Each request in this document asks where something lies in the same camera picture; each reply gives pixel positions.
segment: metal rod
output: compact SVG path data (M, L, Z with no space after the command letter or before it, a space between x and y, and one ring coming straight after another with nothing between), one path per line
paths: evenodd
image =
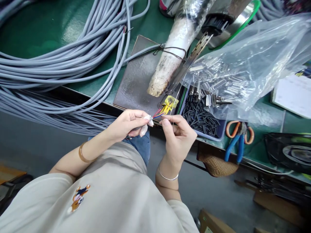
M206 47L206 45L210 42L212 37L213 37L213 34L209 36L207 32L203 35L201 40L195 46L195 48L192 51L191 55L188 57L186 62L183 64L183 66L180 69L180 71L176 75L174 75L174 78L173 78L171 84L169 85L169 87L168 87L168 89L166 91L167 95L171 95L173 93L175 88L178 86L178 84L181 82L181 80L185 77L185 75L186 75L187 71L189 70L189 68L193 65L195 60L201 54L201 52Z

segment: metal plate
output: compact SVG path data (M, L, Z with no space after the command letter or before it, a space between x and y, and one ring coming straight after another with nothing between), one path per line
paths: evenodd
M156 44L157 43L154 41L138 35L132 55ZM165 98L165 93L160 97L154 97L147 93L147 89L151 77L156 70L161 54L161 52L158 52L157 55L153 55L151 52L133 59L128 63L121 84L118 88L117 95L114 98L113 105L124 109L144 110L150 115L154 115L157 112L159 109L158 106ZM176 97L179 89L180 85L174 90L174 93L172 94L173 97Z

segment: gray floor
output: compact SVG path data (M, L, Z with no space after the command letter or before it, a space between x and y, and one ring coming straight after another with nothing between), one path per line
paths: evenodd
M86 136L28 122L0 112L0 163L27 171L35 177L49 172L68 151L86 141ZM150 133L151 157L148 176L154 181L156 168L165 153L162 131ZM196 146L187 160L196 161ZM296 232L296 228L253 203L253 191L237 186L234 179L248 179L256 174L240 168L229 177L214 178L184 162L179 175L179 191L193 216L205 208L227 223L237 233L253 232L260 227L272 232Z

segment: sleeve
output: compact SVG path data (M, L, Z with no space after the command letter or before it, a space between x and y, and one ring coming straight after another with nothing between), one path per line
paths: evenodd
M199 232L188 207L184 203L178 200L169 200L167 202L175 212L186 233Z
M9 207L0 217L2 224L16 219L35 219L47 209L73 184L72 179L62 173L40 176L23 187Z

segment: hand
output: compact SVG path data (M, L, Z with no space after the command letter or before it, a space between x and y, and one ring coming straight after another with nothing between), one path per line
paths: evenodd
M103 133L109 136L113 142L120 142L127 135L135 137L139 135L141 126L146 125L149 120L144 119L148 114L142 110L125 110Z
M160 124L166 137L167 157L181 165L198 135L181 115L163 115Z

